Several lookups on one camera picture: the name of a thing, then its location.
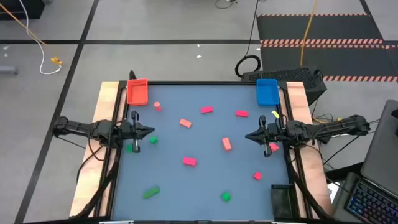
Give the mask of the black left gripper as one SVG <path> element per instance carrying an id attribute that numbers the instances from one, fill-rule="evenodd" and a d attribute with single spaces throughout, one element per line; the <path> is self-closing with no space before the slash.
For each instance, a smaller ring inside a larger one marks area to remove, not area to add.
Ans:
<path id="1" fill-rule="evenodd" d="M 139 114 L 137 111 L 131 112 L 132 123 L 122 121 L 119 128 L 121 129 L 121 137 L 125 139 L 133 139 L 132 152 L 140 153 L 139 140 L 144 139 L 147 135 L 155 131 L 155 128 L 144 126 L 139 122 Z"/>

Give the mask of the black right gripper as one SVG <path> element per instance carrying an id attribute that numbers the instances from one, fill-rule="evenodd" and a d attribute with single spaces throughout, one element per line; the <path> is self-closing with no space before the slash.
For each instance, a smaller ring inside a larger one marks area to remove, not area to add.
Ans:
<path id="1" fill-rule="evenodd" d="M 264 145 L 264 157 L 270 157 L 272 155 L 272 149 L 269 143 L 283 141 L 284 137 L 282 129 L 278 127 L 277 123 L 267 125 L 264 115 L 259 117 L 259 129 L 245 135 L 246 139 L 252 140 L 259 145 Z"/>

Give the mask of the long green block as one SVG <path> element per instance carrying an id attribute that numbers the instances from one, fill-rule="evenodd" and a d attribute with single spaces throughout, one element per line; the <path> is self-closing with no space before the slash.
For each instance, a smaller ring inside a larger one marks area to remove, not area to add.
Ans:
<path id="1" fill-rule="evenodd" d="M 144 194 L 143 194 L 143 198 L 148 199 L 148 198 L 156 195 L 159 192 L 160 192 L 160 187 L 158 185 L 156 185 L 150 189 L 145 190 Z"/>

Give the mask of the orange plastic basket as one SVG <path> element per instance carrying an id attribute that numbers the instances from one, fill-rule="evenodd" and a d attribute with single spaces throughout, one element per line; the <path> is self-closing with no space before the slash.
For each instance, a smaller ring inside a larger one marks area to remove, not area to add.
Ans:
<path id="1" fill-rule="evenodd" d="M 148 104 L 148 79 L 134 79 L 127 81 L 127 104 L 142 106 Z"/>

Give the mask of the blue plastic basket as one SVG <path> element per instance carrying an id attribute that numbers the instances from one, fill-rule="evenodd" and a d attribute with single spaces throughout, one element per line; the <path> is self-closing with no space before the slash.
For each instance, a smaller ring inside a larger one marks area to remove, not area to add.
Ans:
<path id="1" fill-rule="evenodd" d="M 279 86 L 276 79 L 257 79 L 257 103 L 260 106 L 272 106 L 280 103 Z"/>

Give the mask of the wooden table side board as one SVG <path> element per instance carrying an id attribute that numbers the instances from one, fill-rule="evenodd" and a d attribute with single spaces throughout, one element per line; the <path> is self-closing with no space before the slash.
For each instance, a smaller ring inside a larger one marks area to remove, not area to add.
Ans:
<path id="1" fill-rule="evenodd" d="M 303 83 L 287 82 L 287 94 L 289 95 L 293 120 L 313 124 Z M 318 144 L 316 143 L 313 147 L 305 146 L 301 148 L 300 158 L 309 192 L 322 209 L 331 215 L 333 209 Z"/>
<path id="2" fill-rule="evenodd" d="M 93 115 L 94 122 L 112 119 L 118 85 L 119 82 L 103 82 L 101 84 Z M 81 169 L 70 209 L 70 216 L 81 212 L 97 191 L 100 185 L 102 167 L 103 161 L 98 161 L 93 157 Z"/>

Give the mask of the black plastic basket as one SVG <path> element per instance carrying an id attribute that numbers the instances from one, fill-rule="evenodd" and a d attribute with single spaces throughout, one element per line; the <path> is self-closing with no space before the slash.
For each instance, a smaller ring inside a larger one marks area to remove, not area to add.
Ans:
<path id="1" fill-rule="evenodd" d="M 271 185 L 271 204 L 275 219 L 294 217 L 290 189 L 291 185 Z"/>

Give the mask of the black mat with hazard stripes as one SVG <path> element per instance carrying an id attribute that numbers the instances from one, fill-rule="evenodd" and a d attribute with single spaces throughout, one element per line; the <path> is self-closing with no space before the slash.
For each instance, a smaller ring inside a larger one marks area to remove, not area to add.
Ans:
<path id="1" fill-rule="evenodd" d="M 398 44 L 366 14 L 261 14 L 264 70 L 318 68 L 326 81 L 398 82 Z"/>

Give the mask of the grey laptop with lit keyboard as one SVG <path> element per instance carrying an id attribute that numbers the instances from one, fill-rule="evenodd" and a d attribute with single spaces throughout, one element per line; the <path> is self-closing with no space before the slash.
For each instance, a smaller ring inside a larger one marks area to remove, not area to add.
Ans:
<path id="1" fill-rule="evenodd" d="M 398 224 L 398 101 L 386 101 L 364 161 L 326 176 L 329 182 L 343 181 L 333 201 L 333 218 Z"/>

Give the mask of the grey floor object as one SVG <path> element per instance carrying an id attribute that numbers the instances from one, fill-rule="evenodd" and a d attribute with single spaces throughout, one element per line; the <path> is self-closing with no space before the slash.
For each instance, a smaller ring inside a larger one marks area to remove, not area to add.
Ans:
<path id="1" fill-rule="evenodd" d="M 17 75 L 18 69 L 15 66 L 11 65 L 0 65 L 0 74 Z"/>

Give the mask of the black box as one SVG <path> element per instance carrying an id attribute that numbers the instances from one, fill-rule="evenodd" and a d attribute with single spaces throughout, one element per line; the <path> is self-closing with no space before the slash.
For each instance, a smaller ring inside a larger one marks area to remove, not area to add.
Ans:
<path id="1" fill-rule="evenodd" d="M 43 0 L 21 0 L 29 19 L 39 19 L 44 10 L 45 4 Z M 9 12 L 11 12 L 18 19 L 25 19 L 25 12 L 19 0 L 0 0 Z M 12 20 L 12 17 L 0 6 L 0 21 Z"/>

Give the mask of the black table frame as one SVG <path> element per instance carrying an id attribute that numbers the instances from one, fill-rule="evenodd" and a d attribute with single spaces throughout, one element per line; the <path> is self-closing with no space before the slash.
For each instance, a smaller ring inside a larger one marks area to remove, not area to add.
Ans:
<path id="1" fill-rule="evenodd" d="M 154 103 L 162 105 L 157 111 Z M 214 111 L 201 114 L 201 108 Z M 149 102 L 130 106 L 140 122 L 155 128 L 153 136 L 139 142 L 140 153 L 121 152 L 116 186 L 111 200 L 113 220 L 261 220 L 273 219 L 271 185 L 289 181 L 282 151 L 270 157 L 264 148 L 245 138 L 265 115 L 272 123 L 270 106 L 259 106 L 256 87 L 242 83 L 184 83 L 149 86 Z M 248 117 L 236 116 L 237 110 Z M 181 119 L 191 128 L 179 124 Z M 232 150 L 225 151 L 223 138 Z M 197 160 L 183 164 L 184 157 Z M 254 174 L 261 172 L 262 180 Z M 144 191 L 158 185 L 160 192 L 144 199 Z M 229 192 L 231 200 L 221 198 Z"/>

